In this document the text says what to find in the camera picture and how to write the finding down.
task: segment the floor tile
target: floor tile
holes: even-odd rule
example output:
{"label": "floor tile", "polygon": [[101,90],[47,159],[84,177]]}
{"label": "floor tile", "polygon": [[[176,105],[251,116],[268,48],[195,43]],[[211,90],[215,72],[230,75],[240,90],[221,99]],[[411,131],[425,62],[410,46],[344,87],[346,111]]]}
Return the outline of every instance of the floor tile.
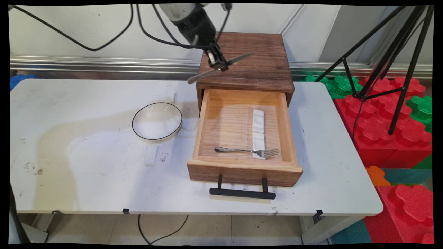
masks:
{"label": "floor tile", "polygon": [[108,214],[58,214],[48,228],[47,243],[108,244],[116,220]]}
{"label": "floor tile", "polygon": [[[175,232],[186,215],[142,215],[140,226],[149,241]],[[137,226],[138,215],[118,215],[110,244],[146,245]],[[190,215],[176,234],[155,245],[231,245],[231,217]]]}
{"label": "floor tile", "polygon": [[297,216],[232,216],[232,245],[301,245]]}

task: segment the fork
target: fork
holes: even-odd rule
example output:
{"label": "fork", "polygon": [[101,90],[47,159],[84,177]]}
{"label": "fork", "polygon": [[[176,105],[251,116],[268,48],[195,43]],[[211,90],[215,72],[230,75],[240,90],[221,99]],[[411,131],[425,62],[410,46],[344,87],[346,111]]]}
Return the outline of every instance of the fork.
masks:
{"label": "fork", "polygon": [[237,149],[228,149],[223,147],[215,147],[214,150],[215,152],[251,152],[251,153],[256,153],[260,157],[270,157],[278,155],[278,149],[253,151],[253,150],[237,150]]}

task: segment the black metal handle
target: black metal handle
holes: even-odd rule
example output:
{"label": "black metal handle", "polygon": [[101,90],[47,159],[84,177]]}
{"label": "black metal handle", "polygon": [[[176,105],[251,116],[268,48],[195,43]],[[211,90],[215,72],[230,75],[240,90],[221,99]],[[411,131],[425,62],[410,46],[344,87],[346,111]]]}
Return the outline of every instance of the black metal handle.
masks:
{"label": "black metal handle", "polygon": [[258,198],[258,199],[269,199],[273,200],[276,198],[275,193],[268,192],[268,179],[262,179],[263,192],[258,191],[247,191],[247,190],[236,190],[236,189],[224,189],[222,188],[222,178],[223,175],[218,176],[218,188],[210,188],[209,194],[211,195],[226,195],[226,196],[237,196],[237,197],[248,197],[248,198]]}

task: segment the tripod leg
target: tripod leg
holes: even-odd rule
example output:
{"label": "tripod leg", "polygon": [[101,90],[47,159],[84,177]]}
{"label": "tripod leg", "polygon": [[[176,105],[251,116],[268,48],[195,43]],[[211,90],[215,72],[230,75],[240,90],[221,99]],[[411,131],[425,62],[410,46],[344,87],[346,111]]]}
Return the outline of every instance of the tripod leg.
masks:
{"label": "tripod leg", "polygon": [[397,48],[394,51],[394,54],[392,55],[392,57],[389,59],[388,64],[386,65],[386,67],[383,69],[383,72],[380,74],[380,79],[384,79],[386,74],[388,73],[389,69],[391,68],[392,64],[394,63],[395,59],[397,58],[398,54],[401,52],[401,50],[403,49],[403,47],[406,45],[406,43],[409,41],[409,36],[411,35],[411,33],[414,30],[414,27],[416,26],[418,19],[420,16],[417,16],[417,18],[414,21],[414,24],[412,24],[408,31],[406,31],[406,36],[403,37],[402,41],[400,43],[398,43]]}
{"label": "tripod leg", "polygon": [[367,91],[368,91],[369,87],[379,77],[379,74],[380,74],[381,70],[384,68],[384,66],[388,62],[388,59],[391,58],[391,56],[395,52],[395,49],[397,48],[397,46],[399,44],[403,44],[401,41],[403,41],[404,37],[408,37],[407,34],[406,34],[407,31],[410,29],[411,26],[413,26],[413,24],[415,23],[414,21],[417,18],[420,17],[420,15],[423,12],[424,8],[425,8],[424,5],[417,5],[417,6],[415,6],[414,10],[410,14],[408,19],[404,23],[404,25],[401,27],[401,29],[398,32],[398,34],[395,36],[395,39],[393,40],[393,42],[389,46],[388,50],[386,51],[386,53],[381,58],[380,62],[376,65],[376,67],[372,71],[372,74],[369,77],[368,81],[366,82],[366,85],[363,87],[363,89],[359,93],[360,96],[365,96],[367,94]]}
{"label": "tripod leg", "polygon": [[417,64],[418,57],[420,55],[421,48],[423,46],[424,39],[431,23],[432,13],[434,12],[434,6],[429,5],[425,17],[425,21],[420,31],[420,35],[417,40],[417,45],[415,47],[414,53],[412,54],[411,64],[409,64],[408,73],[406,74],[406,79],[404,80],[403,90],[400,93],[400,98],[397,102],[397,107],[395,108],[394,117],[392,118],[391,126],[389,127],[388,134],[392,135],[394,133],[395,125],[397,124],[398,116],[400,115],[401,107],[403,105],[404,98],[406,97],[406,92],[408,91],[409,83],[411,82],[412,73],[414,72],[415,66]]}
{"label": "tripod leg", "polygon": [[343,58],[347,58],[351,53],[358,49],[366,40],[368,40],[375,32],[377,32],[381,27],[383,27],[387,22],[389,22],[393,17],[395,17],[405,6],[397,7],[391,14],[389,14],[383,21],[381,21],[377,26],[375,26],[367,35],[365,35],[360,41],[357,42],[349,51],[347,51],[338,61],[336,61],[332,66],[330,66],[322,75],[320,75],[315,81],[320,81],[328,73],[330,73],[336,66],[338,66]]}

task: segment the open drawer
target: open drawer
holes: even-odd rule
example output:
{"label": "open drawer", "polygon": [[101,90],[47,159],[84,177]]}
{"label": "open drawer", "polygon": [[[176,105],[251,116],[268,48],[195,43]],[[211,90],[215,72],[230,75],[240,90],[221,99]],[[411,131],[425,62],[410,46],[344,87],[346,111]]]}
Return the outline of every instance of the open drawer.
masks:
{"label": "open drawer", "polygon": [[[252,149],[253,110],[262,110],[266,149],[280,153],[266,160],[246,152],[215,152],[216,146]],[[303,173],[298,167],[284,93],[205,89],[192,159],[191,180],[292,187]]]}

